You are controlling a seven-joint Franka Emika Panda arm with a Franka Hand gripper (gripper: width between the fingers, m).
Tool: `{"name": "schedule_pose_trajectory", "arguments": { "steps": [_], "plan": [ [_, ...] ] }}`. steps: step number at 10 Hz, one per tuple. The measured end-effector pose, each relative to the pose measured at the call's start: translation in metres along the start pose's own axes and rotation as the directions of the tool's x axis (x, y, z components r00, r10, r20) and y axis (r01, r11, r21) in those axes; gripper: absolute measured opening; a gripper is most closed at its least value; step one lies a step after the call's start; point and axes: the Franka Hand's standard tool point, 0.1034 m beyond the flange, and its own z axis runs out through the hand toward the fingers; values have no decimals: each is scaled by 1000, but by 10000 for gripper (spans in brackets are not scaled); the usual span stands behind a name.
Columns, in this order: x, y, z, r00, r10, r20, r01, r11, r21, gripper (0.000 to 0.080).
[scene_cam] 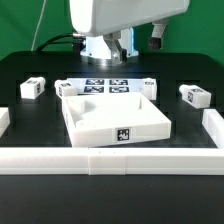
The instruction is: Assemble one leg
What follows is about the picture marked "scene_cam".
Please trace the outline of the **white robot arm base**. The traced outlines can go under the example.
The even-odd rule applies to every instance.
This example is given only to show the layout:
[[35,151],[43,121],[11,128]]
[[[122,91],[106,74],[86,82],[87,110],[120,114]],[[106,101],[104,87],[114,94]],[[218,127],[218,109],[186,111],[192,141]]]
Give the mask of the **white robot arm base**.
[[[121,33],[119,43],[122,48],[127,50],[127,61],[135,60],[139,53],[134,49],[134,31],[132,28],[117,31]],[[100,66],[119,66],[111,62],[111,51],[104,42],[103,36],[87,37],[85,48],[80,52],[83,62]]]

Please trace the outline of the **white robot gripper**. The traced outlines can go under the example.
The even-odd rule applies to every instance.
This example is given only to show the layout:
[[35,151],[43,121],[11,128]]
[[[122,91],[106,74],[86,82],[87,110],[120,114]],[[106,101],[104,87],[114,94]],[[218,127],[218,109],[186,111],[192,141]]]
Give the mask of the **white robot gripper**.
[[153,22],[149,48],[160,50],[167,17],[185,13],[190,0],[69,0],[69,4],[74,29],[85,36],[104,35],[111,62],[122,64],[127,61],[127,50],[121,47],[117,31]]

